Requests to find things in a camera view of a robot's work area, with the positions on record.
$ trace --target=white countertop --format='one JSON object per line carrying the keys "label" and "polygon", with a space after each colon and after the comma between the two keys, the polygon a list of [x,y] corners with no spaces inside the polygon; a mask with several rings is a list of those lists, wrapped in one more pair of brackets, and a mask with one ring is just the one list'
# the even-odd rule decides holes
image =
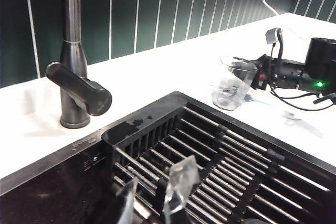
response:
{"label": "white countertop", "polygon": [[[59,124],[59,88],[46,78],[0,89],[0,178],[84,137],[127,114],[178,90],[216,109],[211,85],[216,84],[220,56],[257,59],[270,54],[267,30],[284,29],[284,59],[304,62],[311,37],[336,38],[336,24],[283,14],[219,33],[155,48],[138,54],[90,65],[89,79],[100,83],[113,96],[110,110],[91,117],[88,126],[69,130]],[[303,42],[294,33],[303,37]],[[283,96],[296,90],[279,90]],[[261,131],[336,166],[333,116],[336,106],[304,112],[283,104],[268,91],[249,90],[254,101],[235,111],[223,111]],[[300,106],[319,108],[313,98],[300,99]],[[293,113],[294,118],[284,115]]]}

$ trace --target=power cord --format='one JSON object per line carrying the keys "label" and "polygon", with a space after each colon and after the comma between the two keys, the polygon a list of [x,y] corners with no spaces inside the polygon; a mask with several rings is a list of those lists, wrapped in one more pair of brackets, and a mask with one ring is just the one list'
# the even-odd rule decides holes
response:
{"label": "power cord", "polygon": [[[272,7],[270,6],[266,0],[261,0],[261,2],[276,16],[279,16],[280,14]],[[293,31],[290,27],[287,27],[289,31],[291,31],[295,36],[297,36],[299,39],[301,39],[305,44],[309,44],[309,41],[306,41],[304,38],[302,38],[300,35],[298,35],[295,31]]]}

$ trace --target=green tile wall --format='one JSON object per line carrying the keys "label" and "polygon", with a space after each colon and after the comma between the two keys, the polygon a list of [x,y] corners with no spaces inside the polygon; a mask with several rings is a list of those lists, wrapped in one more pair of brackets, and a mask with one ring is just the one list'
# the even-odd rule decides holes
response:
{"label": "green tile wall", "polygon": [[[336,23],[336,0],[267,1],[279,13]],[[82,0],[81,14],[89,64],[273,15],[260,0]],[[62,0],[0,0],[0,20],[0,87],[35,79],[38,73],[44,76],[47,64],[60,56]]]}

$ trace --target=plastic cup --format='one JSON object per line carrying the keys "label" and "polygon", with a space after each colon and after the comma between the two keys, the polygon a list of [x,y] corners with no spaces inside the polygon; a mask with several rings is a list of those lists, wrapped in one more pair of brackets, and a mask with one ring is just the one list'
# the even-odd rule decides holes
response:
{"label": "plastic cup", "polygon": [[222,57],[221,62],[223,72],[212,93],[213,103],[233,111],[242,104],[258,69],[252,62],[240,58]]}

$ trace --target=kitchen faucet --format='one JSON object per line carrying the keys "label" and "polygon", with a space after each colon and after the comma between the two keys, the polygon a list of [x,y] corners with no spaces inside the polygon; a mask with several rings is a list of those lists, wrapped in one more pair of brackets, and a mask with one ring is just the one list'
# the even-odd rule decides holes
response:
{"label": "kitchen faucet", "polygon": [[64,0],[64,41],[60,62],[47,66],[46,76],[59,85],[60,123],[69,129],[89,124],[89,115],[102,115],[112,103],[111,93],[87,79],[87,61],[81,44],[80,0]]}

